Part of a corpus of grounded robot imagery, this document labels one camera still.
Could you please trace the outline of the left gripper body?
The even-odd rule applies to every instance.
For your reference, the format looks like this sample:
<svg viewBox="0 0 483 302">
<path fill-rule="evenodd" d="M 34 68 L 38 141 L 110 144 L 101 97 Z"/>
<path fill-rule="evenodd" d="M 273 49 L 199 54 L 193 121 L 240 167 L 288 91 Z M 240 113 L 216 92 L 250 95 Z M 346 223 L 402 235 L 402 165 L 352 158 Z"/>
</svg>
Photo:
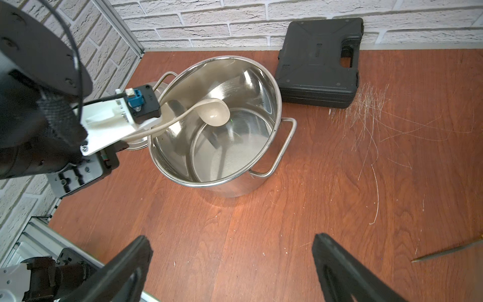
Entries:
<svg viewBox="0 0 483 302">
<path fill-rule="evenodd" d="M 109 146 L 84 157 L 76 166 L 70 165 L 63 171 L 47 174 L 47 180 L 54 195 L 64 198 L 101 181 L 118 167 L 116 149 Z"/>
</svg>

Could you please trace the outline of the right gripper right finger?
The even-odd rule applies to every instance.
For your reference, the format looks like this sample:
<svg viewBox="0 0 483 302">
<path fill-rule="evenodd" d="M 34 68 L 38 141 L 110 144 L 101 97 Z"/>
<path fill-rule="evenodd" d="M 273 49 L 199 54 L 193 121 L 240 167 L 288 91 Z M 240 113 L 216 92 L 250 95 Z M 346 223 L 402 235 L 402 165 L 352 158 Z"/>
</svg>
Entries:
<svg viewBox="0 0 483 302">
<path fill-rule="evenodd" d="M 312 253 L 325 301 L 404 301 L 328 234 L 314 237 Z"/>
</svg>

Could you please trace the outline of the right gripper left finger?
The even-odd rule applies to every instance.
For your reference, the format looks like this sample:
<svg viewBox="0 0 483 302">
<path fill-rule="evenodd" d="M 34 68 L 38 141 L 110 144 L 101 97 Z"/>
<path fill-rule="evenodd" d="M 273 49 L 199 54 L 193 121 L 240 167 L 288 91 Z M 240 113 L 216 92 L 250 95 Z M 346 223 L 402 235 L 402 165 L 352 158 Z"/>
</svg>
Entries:
<svg viewBox="0 0 483 302">
<path fill-rule="evenodd" d="M 60 301 L 140 301 L 152 256 L 149 240 L 140 235 Z"/>
</svg>

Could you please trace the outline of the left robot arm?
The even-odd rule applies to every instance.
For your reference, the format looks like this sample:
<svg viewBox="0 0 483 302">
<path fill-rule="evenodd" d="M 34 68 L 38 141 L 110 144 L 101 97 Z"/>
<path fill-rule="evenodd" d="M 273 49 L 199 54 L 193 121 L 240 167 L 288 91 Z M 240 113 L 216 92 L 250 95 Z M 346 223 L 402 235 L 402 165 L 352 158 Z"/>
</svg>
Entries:
<svg viewBox="0 0 483 302">
<path fill-rule="evenodd" d="M 1 3 L 1 178 L 46 175 L 59 198 L 104 179 L 119 166 L 116 148 L 90 156 L 81 125 L 92 80 L 74 45 Z"/>
</svg>

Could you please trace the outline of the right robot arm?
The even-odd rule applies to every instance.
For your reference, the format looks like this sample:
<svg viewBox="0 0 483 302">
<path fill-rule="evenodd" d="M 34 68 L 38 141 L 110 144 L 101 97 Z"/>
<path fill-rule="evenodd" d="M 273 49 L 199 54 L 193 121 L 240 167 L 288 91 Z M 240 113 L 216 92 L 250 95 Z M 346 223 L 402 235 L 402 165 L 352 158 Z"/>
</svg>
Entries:
<svg viewBox="0 0 483 302">
<path fill-rule="evenodd" d="M 403 301 L 328 234 L 317 234 L 314 264 L 325 301 Z M 97 268 L 72 249 L 1 269 L 1 301 L 140 301 L 153 256 L 141 235 Z"/>
</svg>

